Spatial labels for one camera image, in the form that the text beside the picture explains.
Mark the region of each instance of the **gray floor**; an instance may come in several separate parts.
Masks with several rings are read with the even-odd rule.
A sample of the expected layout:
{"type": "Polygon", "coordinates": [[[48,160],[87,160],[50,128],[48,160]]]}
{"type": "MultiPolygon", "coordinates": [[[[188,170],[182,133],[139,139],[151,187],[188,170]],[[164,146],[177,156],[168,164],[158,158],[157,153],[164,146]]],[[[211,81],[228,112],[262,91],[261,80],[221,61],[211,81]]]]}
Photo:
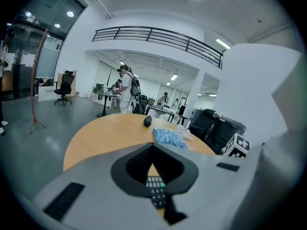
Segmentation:
{"type": "MultiPolygon", "coordinates": [[[[0,136],[0,164],[12,188],[31,199],[40,188],[62,173],[66,148],[103,106],[81,97],[63,107],[54,101],[35,101],[35,115],[47,126],[32,123],[30,98],[2,103],[6,135],[0,136]]],[[[115,114],[107,109],[107,114],[115,114]]]]}

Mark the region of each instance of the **balcony railing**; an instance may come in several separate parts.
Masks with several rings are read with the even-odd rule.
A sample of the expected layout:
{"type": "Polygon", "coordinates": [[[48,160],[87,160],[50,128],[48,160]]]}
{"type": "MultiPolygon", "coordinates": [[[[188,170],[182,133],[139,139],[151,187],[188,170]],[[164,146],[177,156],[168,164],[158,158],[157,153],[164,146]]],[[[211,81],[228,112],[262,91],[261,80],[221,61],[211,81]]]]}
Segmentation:
{"type": "Polygon", "coordinates": [[[222,69],[223,54],[195,38],[177,32],[148,26],[110,27],[97,30],[92,42],[114,39],[147,41],[175,47],[222,69]]]}

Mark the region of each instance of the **keypad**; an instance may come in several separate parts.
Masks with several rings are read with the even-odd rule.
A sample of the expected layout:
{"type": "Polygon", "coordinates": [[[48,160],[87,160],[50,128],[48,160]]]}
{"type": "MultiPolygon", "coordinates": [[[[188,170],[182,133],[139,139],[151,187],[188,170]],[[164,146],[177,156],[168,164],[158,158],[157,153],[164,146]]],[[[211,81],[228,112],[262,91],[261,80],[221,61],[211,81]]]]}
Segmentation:
{"type": "Polygon", "coordinates": [[[146,186],[152,194],[152,203],[157,208],[165,208],[166,204],[166,185],[159,176],[147,177],[146,186]]]}

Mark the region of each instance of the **shoe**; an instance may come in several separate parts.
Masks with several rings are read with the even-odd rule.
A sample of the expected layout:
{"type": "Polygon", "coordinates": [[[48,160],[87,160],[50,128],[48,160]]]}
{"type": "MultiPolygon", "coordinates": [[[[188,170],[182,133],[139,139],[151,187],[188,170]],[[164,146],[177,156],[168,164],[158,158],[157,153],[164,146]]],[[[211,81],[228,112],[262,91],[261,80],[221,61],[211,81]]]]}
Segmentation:
{"type": "Polygon", "coordinates": [[[2,135],[2,136],[5,135],[5,131],[4,131],[4,129],[2,127],[0,128],[0,135],[2,135]]]}
{"type": "Polygon", "coordinates": [[[2,121],[1,124],[2,124],[2,126],[7,126],[9,123],[5,122],[5,121],[2,121]]]}

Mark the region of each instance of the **fluorescent light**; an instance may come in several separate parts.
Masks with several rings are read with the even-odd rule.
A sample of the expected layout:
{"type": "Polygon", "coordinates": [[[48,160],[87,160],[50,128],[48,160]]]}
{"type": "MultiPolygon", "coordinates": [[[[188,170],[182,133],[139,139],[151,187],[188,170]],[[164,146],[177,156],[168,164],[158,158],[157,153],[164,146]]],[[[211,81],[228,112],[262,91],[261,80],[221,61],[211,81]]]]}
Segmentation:
{"type": "Polygon", "coordinates": [[[230,47],[229,47],[226,43],[222,42],[220,39],[217,39],[216,41],[217,41],[219,44],[223,45],[225,48],[230,49],[230,47]]]}
{"type": "Polygon", "coordinates": [[[25,13],[25,15],[28,16],[28,17],[32,16],[31,12],[28,12],[28,11],[25,13]]]}
{"type": "Polygon", "coordinates": [[[171,80],[175,80],[176,77],[178,77],[178,75],[174,74],[174,76],[171,78],[171,80]]]}
{"type": "Polygon", "coordinates": [[[73,14],[73,12],[72,12],[72,11],[68,11],[66,14],[67,14],[69,17],[73,17],[73,16],[75,16],[75,15],[73,14]]]}
{"type": "Polygon", "coordinates": [[[206,52],[203,52],[206,56],[208,56],[208,57],[210,57],[211,59],[214,59],[214,57],[213,56],[211,56],[211,55],[209,55],[208,53],[206,53],[206,52]]]}

